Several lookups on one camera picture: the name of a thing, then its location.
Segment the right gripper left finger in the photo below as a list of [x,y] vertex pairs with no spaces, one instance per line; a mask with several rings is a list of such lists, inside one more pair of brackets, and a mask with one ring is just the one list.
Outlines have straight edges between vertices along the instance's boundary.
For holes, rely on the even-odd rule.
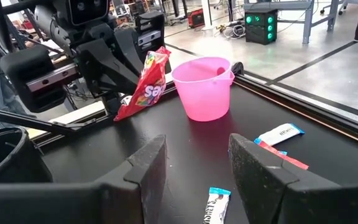
[[166,136],[161,134],[100,177],[102,222],[157,223],[166,166]]

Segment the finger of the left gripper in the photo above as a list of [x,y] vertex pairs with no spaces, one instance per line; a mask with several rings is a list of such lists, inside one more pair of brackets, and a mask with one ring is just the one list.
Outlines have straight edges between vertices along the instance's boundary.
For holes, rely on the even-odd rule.
[[134,28],[125,28],[115,30],[115,38],[118,51],[122,55],[123,63],[125,66],[140,75],[143,69],[143,62],[140,60],[137,51],[137,32]]
[[79,46],[79,73],[93,96],[133,94],[139,77],[121,63],[102,39]]

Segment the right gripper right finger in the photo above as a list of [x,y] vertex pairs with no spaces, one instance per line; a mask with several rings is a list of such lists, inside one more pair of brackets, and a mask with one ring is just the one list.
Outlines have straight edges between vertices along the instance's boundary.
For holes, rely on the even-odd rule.
[[229,158],[249,223],[322,223],[319,192],[339,187],[240,134],[229,136]]

